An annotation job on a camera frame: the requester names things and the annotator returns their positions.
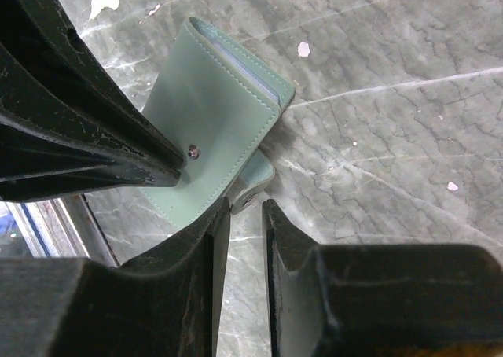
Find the gray marble surface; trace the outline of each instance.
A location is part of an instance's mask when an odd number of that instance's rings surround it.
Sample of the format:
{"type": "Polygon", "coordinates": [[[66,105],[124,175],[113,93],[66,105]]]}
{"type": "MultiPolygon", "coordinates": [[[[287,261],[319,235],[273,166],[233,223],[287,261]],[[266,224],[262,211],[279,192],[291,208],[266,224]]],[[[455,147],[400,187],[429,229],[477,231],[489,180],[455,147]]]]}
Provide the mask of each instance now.
{"type": "MultiPolygon", "coordinates": [[[[317,241],[469,242],[503,261],[501,0],[119,0],[93,20],[91,0],[61,2],[139,109],[188,15],[293,81],[259,199],[317,241]]],[[[121,261],[176,231],[137,189],[88,197],[121,261]]],[[[270,355],[261,238],[257,202],[232,220],[220,356],[270,355]]]]}

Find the mint green wallet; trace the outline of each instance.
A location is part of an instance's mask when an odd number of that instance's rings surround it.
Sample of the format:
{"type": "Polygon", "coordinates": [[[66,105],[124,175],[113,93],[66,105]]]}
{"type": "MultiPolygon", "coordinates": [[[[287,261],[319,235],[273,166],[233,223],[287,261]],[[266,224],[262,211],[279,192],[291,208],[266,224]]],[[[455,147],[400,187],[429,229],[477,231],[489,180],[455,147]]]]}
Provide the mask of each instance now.
{"type": "Polygon", "coordinates": [[[185,152],[173,188],[144,188],[176,227],[199,217],[239,177],[233,213],[264,190],[274,167],[258,150],[294,94],[291,84],[210,24],[182,25],[143,115],[185,152]]]}

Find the wallet snap button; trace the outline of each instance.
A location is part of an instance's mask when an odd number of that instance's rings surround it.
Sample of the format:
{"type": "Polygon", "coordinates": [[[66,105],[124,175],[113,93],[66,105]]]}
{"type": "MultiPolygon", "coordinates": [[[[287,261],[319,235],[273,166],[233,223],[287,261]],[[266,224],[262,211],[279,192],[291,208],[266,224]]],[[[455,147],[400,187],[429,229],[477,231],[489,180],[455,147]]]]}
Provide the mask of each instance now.
{"type": "Polygon", "coordinates": [[[190,145],[189,146],[189,152],[188,152],[187,155],[189,155],[190,159],[198,160],[199,157],[201,156],[201,151],[199,150],[199,148],[197,146],[190,145]]]}

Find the card holder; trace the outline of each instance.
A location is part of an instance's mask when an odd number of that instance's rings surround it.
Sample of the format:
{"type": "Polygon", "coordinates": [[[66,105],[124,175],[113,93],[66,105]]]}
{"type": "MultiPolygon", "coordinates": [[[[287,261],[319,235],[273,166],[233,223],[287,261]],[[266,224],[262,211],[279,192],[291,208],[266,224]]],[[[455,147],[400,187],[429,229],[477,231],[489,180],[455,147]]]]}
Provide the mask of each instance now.
{"type": "Polygon", "coordinates": [[[234,209],[240,211],[274,176],[258,147],[293,94],[290,83],[243,46],[188,18],[142,111],[185,152],[186,162],[176,187],[144,188],[147,198],[183,228],[242,174],[247,188],[234,209]]]}

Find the wallet stitching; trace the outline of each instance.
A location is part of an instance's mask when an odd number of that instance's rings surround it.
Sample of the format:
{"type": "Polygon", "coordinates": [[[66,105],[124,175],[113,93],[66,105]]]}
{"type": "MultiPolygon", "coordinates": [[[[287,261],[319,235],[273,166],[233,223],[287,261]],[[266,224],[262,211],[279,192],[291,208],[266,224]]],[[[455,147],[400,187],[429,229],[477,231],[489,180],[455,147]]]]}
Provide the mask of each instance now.
{"type": "Polygon", "coordinates": [[[229,38],[228,36],[220,33],[220,31],[217,31],[217,35],[221,39],[226,40],[233,49],[235,49],[239,53],[243,54],[246,58],[248,58],[249,60],[251,60],[251,62],[253,62],[256,66],[258,66],[259,68],[261,68],[265,72],[265,74],[267,76],[269,76],[271,79],[275,80],[277,83],[279,83],[281,86],[283,86],[283,88],[285,89],[285,92],[280,93],[280,95],[283,95],[282,96],[283,97],[283,101],[285,100],[289,88],[287,87],[287,84],[285,83],[285,81],[281,77],[279,77],[279,75],[277,75],[276,72],[272,72],[271,70],[269,70],[265,66],[264,63],[262,63],[260,61],[257,61],[254,57],[251,57],[250,55],[248,55],[248,52],[246,51],[245,48],[243,48],[242,46],[237,46],[236,43],[231,38],[229,38]]]}
{"type": "MultiPolygon", "coordinates": [[[[231,75],[247,92],[249,92],[255,99],[257,99],[262,105],[264,105],[267,109],[269,109],[270,113],[271,113],[271,116],[270,118],[267,120],[267,123],[263,126],[263,128],[259,131],[259,133],[255,136],[255,138],[253,139],[253,141],[250,142],[250,145],[248,145],[248,147],[246,148],[246,150],[241,154],[239,160],[234,164],[234,166],[231,168],[231,170],[227,173],[226,177],[222,180],[222,182],[218,185],[217,189],[210,195],[210,197],[207,199],[207,201],[203,204],[203,206],[201,207],[201,209],[199,209],[199,211],[197,212],[197,214],[194,216],[194,218],[192,219],[192,221],[190,221],[191,223],[194,222],[194,220],[197,219],[197,217],[199,217],[203,212],[204,212],[204,209],[207,207],[207,205],[212,201],[212,198],[215,196],[215,194],[222,188],[223,186],[223,183],[229,178],[229,176],[231,175],[231,173],[236,169],[236,167],[239,165],[239,163],[243,160],[243,158],[246,156],[246,154],[248,153],[248,151],[250,150],[250,148],[253,146],[253,144],[257,141],[257,139],[260,138],[260,136],[263,134],[264,130],[267,129],[267,127],[271,124],[271,121],[274,120],[274,111],[273,109],[268,106],[265,102],[263,102],[262,100],[259,99],[259,97],[257,95],[255,95],[253,93],[252,90],[250,90],[248,87],[246,87],[245,84],[243,84],[232,72],[229,71],[228,68],[226,68],[226,66],[220,62],[218,60],[217,57],[215,57],[208,49],[206,49],[206,47],[201,44],[197,39],[196,37],[194,36],[194,34],[187,28],[186,25],[184,25],[184,28],[187,30],[187,32],[192,36],[192,38],[194,39],[195,42],[197,42],[197,44],[199,46],[201,46],[205,51],[206,53],[208,53],[210,55],[210,57],[213,58],[213,60],[219,64],[220,66],[223,67],[223,69],[229,73],[229,75],[231,75]]],[[[164,215],[164,218],[166,218],[170,223],[171,225],[173,226],[176,226],[178,227],[178,224],[176,222],[174,222],[170,217],[167,216],[166,212],[163,211],[159,205],[145,192],[145,190],[142,190],[142,192],[144,193],[144,195],[147,196],[148,199],[150,199],[150,202],[153,203],[153,205],[156,207],[156,209],[162,214],[164,215]]]]}
{"type": "Polygon", "coordinates": [[[194,41],[197,42],[197,44],[203,48],[204,50],[206,50],[206,53],[208,53],[210,55],[210,57],[212,57],[215,62],[217,64],[219,64],[220,66],[223,67],[223,69],[229,73],[230,76],[232,76],[234,78],[234,80],[236,80],[247,92],[249,92],[255,99],[257,99],[260,104],[262,104],[263,106],[265,106],[267,109],[269,109],[269,112],[271,114],[270,118],[267,120],[267,123],[262,127],[262,129],[259,131],[259,133],[255,136],[255,138],[253,138],[253,141],[250,142],[250,145],[248,145],[248,147],[246,148],[245,151],[243,151],[243,153],[241,154],[239,160],[234,164],[234,166],[231,168],[231,170],[227,173],[227,176],[222,180],[222,182],[220,183],[220,185],[217,187],[217,189],[211,194],[211,196],[207,199],[206,203],[202,206],[202,208],[199,210],[198,214],[193,218],[193,220],[191,222],[193,222],[195,219],[197,219],[197,217],[199,217],[201,215],[201,213],[204,211],[203,209],[205,209],[207,207],[207,205],[212,201],[212,198],[213,196],[222,188],[223,186],[223,183],[229,178],[229,176],[231,175],[231,173],[236,169],[236,167],[239,165],[239,163],[243,160],[243,158],[246,156],[246,154],[248,153],[248,151],[252,148],[253,144],[257,141],[257,139],[259,139],[259,137],[262,135],[262,133],[264,132],[264,130],[271,124],[271,121],[273,121],[274,119],[274,111],[273,109],[268,106],[265,102],[263,102],[262,100],[259,99],[259,97],[257,95],[255,95],[253,93],[252,90],[250,90],[248,87],[246,87],[245,84],[243,84],[232,72],[230,72],[230,70],[228,68],[226,68],[226,66],[220,62],[217,57],[215,57],[208,49],[206,49],[206,46],[204,46],[203,44],[201,44],[197,39],[196,37],[194,36],[194,34],[187,28],[187,25],[184,25],[185,29],[187,30],[187,32],[193,37],[194,41]]]}

